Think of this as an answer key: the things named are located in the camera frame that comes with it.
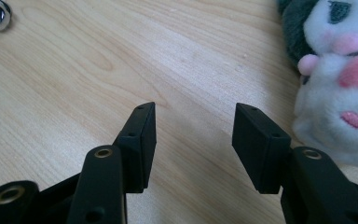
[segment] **stuffed toy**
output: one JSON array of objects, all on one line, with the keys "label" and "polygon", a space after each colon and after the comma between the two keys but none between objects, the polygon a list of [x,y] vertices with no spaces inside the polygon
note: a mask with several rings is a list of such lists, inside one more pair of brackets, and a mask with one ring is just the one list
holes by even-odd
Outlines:
[{"label": "stuffed toy", "polygon": [[301,76],[294,132],[358,166],[358,0],[279,0],[283,37]]}]

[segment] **wooden table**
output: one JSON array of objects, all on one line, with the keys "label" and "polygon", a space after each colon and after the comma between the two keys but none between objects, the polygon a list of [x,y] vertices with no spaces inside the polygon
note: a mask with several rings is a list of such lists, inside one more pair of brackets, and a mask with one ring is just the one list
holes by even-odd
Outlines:
[{"label": "wooden table", "polygon": [[[298,74],[269,0],[7,0],[0,33],[0,185],[45,189],[157,104],[149,188],[130,223],[284,223],[231,147],[237,102],[294,137]],[[358,183],[358,168],[342,170]]]}]

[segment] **white plush toy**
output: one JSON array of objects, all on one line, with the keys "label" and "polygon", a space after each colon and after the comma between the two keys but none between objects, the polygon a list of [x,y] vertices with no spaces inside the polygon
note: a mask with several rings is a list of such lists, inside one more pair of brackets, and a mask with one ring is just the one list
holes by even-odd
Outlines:
[{"label": "white plush toy", "polygon": [[307,55],[296,98],[294,131],[338,163],[358,166],[358,55]]}]

